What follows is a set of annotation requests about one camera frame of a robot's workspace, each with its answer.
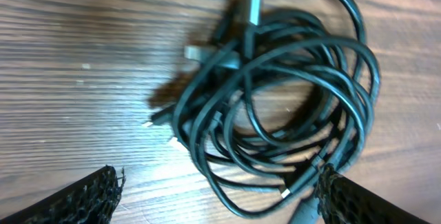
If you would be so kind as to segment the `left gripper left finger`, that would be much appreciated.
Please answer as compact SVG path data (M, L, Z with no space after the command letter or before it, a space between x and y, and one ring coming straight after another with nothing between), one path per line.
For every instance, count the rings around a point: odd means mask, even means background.
M121 201L125 172L106 165L1 224L109 224Z

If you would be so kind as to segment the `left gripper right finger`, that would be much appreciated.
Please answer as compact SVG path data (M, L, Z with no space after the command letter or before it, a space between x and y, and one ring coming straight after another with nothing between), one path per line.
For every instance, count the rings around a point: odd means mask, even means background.
M324 166L315 190L326 224L429 224Z

